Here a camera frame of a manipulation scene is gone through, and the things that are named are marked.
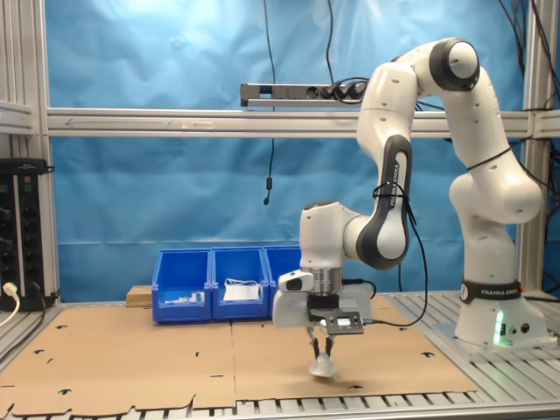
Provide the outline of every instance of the cardboard surface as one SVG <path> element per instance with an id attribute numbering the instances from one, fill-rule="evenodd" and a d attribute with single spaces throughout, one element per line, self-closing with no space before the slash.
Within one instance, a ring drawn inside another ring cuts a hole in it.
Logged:
<path id="1" fill-rule="evenodd" d="M 383 297 L 373 302 L 377 319 L 409 322 Z M 333 380 L 312 378 L 307 373 L 313 351 L 304 328 L 239 323 L 233 325 L 233 335 L 237 400 L 477 390 L 414 326 L 402 331 L 389 325 L 371 325 L 361 336 L 337 337 L 332 359 L 339 374 Z M 319 336 L 318 329 L 315 335 L 324 348 L 325 336 Z"/>
<path id="2" fill-rule="evenodd" d="M 145 309 L 66 309 L 0 374 L 0 412 L 14 403 L 15 415 L 179 408 L 195 395 L 196 407 L 235 406 L 230 324 L 154 326 Z"/>
<path id="3" fill-rule="evenodd" d="M 377 319 L 407 322 L 383 297 L 373 303 Z M 371 325 L 362 336 L 337 337 L 332 354 L 339 375 L 320 381 L 307 373 L 313 352 L 304 328 L 154 326 L 145 309 L 66 309 L 0 374 L 0 415 L 13 403 L 17 416 L 95 417 L 185 407 L 194 396 L 194 407 L 206 408 L 477 389 L 415 327 Z"/>

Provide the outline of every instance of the metal rail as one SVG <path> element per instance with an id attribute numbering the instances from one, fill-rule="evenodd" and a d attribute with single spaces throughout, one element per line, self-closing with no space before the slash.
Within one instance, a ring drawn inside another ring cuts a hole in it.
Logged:
<path id="1" fill-rule="evenodd" d="M 560 109 L 536 114 L 535 137 L 560 137 Z"/>
<path id="2" fill-rule="evenodd" d="M 0 134 L 32 134 L 32 110 L 24 105 L 0 101 Z"/>
<path id="3" fill-rule="evenodd" d="M 542 27 L 549 40 L 551 61 L 556 63 L 558 33 L 558 0 L 535 0 L 542 20 Z M 529 2 L 527 28 L 527 58 L 523 107 L 525 109 L 551 108 L 553 80 L 550 64 L 543 50 L 543 41 L 536 25 L 536 17 Z M 539 131 L 539 119 L 529 119 L 532 133 Z M 521 161 L 535 177 L 547 183 L 549 176 L 549 146 L 539 140 L 528 140 L 522 145 Z M 544 229 L 548 195 L 542 189 L 542 211 L 529 223 L 517 228 L 517 278 L 526 291 L 543 288 Z"/>
<path id="4" fill-rule="evenodd" d="M 355 138 L 358 112 L 49 108 L 52 137 Z M 502 113 L 507 136 L 529 135 L 529 113 Z M 444 112 L 416 112 L 415 138 L 449 137 Z"/>

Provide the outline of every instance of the wooden block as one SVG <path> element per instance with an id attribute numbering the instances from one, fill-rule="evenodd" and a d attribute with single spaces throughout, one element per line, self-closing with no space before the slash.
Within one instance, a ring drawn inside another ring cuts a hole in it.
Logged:
<path id="1" fill-rule="evenodd" d="M 127 308 L 151 308 L 151 286 L 132 286 L 126 294 Z"/>

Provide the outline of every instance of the white cable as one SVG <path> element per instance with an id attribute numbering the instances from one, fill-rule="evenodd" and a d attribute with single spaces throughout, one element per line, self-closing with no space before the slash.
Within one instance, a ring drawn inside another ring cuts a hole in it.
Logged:
<path id="1" fill-rule="evenodd" d="M 255 280 L 235 280 L 234 278 L 226 278 L 225 285 L 242 285 L 242 286 L 257 286 Z"/>
<path id="2" fill-rule="evenodd" d="M 0 328 L 8 324 L 16 316 L 16 313 L 18 313 L 19 311 L 18 287 L 14 283 L 6 283 L 2 289 L 6 295 L 11 296 L 16 301 L 16 308 L 8 318 L 6 318 L 4 321 L 2 321 L 2 323 L 0 323 Z"/>

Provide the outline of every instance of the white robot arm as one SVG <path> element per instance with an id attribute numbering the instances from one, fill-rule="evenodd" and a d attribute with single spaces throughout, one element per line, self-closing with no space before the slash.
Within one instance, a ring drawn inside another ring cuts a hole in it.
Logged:
<path id="1" fill-rule="evenodd" d="M 343 262 L 352 258 L 387 270 L 406 256 L 410 130 L 415 103 L 432 95 L 444 104 L 454 150 L 467 168 L 451 186 L 465 238 L 465 303 L 457 335 L 477 346 L 535 343 L 547 335 L 543 315 L 521 296 L 515 248 L 504 226 L 533 219 L 541 189 L 510 150 L 492 83 L 474 48 L 460 38 L 419 46 L 374 71 L 357 129 L 360 147 L 379 169 L 374 211 L 361 215 L 334 200 L 304 209 L 301 269 L 280 278 L 276 326 L 323 326 L 332 336 L 363 332 L 363 322 L 372 318 L 370 295 L 363 292 L 368 285 L 343 286 Z M 360 287 L 361 298 L 355 296 Z M 496 319 L 504 324 L 507 308 L 513 321 L 505 332 L 500 327 L 496 341 Z M 517 333 L 529 323 L 531 333 Z"/>

